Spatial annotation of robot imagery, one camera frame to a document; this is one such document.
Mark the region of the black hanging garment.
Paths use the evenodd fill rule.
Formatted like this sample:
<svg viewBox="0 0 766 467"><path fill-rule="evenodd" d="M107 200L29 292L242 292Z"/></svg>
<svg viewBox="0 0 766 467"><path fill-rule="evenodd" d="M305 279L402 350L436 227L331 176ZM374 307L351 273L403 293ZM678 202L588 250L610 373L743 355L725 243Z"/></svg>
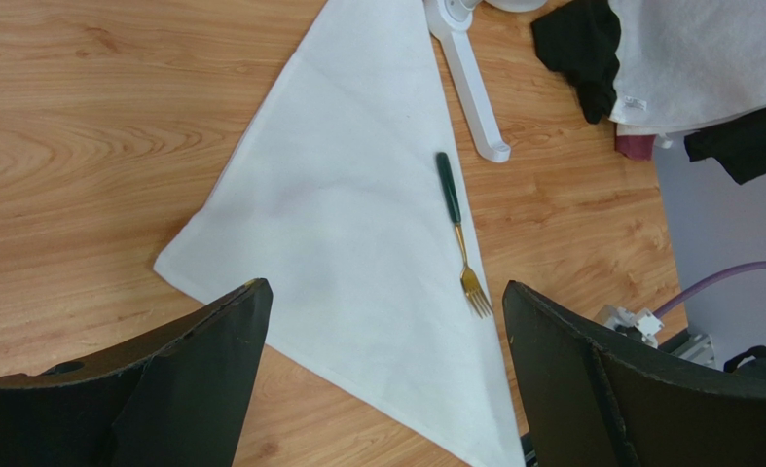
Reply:
<svg viewBox="0 0 766 467"><path fill-rule="evenodd" d="M684 137L691 162L717 161L739 185L766 175L766 108Z"/></svg>

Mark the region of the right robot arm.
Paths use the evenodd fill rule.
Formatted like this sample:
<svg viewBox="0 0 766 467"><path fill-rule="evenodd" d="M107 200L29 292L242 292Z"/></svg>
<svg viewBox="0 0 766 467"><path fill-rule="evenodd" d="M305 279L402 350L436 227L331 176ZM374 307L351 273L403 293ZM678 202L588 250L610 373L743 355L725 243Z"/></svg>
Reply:
<svg viewBox="0 0 766 467"><path fill-rule="evenodd" d="M757 345L737 354L723 365L726 373L766 373L766 346Z"/></svg>

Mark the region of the green handled gold fork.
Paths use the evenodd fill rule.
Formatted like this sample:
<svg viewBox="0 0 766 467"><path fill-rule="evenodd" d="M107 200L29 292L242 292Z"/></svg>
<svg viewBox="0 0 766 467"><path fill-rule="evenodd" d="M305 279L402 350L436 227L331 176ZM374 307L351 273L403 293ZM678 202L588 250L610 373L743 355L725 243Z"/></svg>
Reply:
<svg viewBox="0 0 766 467"><path fill-rule="evenodd" d="M435 163L438 169L446 207L451 222L454 225L456 241L461 253L462 271L460 274L460 284L462 291L478 317L491 317L493 315L492 305L486 296L477 274L469 265L462 225L462 214L450 158L446 153L439 152L435 155Z"/></svg>

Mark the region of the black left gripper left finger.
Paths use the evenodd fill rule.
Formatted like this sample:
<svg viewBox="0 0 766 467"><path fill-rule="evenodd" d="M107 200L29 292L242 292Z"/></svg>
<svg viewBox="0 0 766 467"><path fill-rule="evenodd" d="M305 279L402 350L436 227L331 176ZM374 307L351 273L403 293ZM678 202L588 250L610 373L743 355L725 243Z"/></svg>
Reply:
<svg viewBox="0 0 766 467"><path fill-rule="evenodd" d="M0 377L0 466L229 466L265 346L263 278L96 353Z"/></svg>

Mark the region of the black cloth on table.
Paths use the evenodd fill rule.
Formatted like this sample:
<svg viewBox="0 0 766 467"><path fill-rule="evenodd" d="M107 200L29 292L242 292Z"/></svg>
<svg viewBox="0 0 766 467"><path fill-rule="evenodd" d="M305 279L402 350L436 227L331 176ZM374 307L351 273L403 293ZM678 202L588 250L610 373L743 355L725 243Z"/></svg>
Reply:
<svg viewBox="0 0 766 467"><path fill-rule="evenodd" d="M606 1L570 1L532 22L535 54L574 88L583 116L595 125L610 115L620 62L619 17Z"/></svg>

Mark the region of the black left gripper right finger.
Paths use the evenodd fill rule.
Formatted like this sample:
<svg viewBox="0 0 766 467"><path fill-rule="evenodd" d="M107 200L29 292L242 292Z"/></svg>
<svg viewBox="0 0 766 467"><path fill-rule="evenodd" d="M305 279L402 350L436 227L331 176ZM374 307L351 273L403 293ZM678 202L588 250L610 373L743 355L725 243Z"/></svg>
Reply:
<svg viewBox="0 0 766 467"><path fill-rule="evenodd" d="M521 282L503 310L539 465L766 466L766 373L680 359Z"/></svg>

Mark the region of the dark red hanging garment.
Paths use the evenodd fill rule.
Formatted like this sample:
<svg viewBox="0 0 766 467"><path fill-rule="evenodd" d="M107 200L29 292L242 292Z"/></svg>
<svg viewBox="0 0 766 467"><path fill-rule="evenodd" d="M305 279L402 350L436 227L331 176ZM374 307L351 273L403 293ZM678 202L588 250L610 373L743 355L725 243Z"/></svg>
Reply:
<svg viewBox="0 0 766 467"><path fill-rule="evenodd" d="M652 160L655 139L655 135L617 134L614 149L630 160L647 162Z"/></svg>

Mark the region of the white cloth napkin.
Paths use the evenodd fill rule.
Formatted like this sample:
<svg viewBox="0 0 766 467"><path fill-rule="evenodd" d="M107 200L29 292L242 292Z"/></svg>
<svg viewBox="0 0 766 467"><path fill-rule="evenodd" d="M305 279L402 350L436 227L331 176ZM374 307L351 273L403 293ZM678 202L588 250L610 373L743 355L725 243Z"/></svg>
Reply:
<svg viewBox="0 0 766 467"><path fill-rule="evenodd" d="M465 189L420 1L329 1L155 272L208 304L274 292L267 342L472 466L524 453L492 318L459 281L435 162Z"/></svg>

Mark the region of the white hanging towel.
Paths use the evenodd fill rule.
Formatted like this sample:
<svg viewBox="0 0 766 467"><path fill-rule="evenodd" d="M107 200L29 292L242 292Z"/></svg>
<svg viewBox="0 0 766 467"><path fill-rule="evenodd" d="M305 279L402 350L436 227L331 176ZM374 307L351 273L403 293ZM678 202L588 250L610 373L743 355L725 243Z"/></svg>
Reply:
<svg viewBox="0 0 766 467"><path fill-rule="evenodd" d="M766 1L612 1L621 39L610 119L633 135L766 108Z"/></svg>

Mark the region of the white stand with metal pole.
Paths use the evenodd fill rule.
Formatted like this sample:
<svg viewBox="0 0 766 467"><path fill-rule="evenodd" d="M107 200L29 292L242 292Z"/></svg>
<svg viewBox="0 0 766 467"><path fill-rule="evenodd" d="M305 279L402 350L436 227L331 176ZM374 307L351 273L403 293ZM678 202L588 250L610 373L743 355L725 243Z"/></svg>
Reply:
<svg viewBox="0 0 766 467"><path fill-rule="evenodd" d="M479 155L491 162L507 162L510 146L496 122L468 31L477 1L427 0L423 3L430 33L440 43L456 93Z"/></svg>

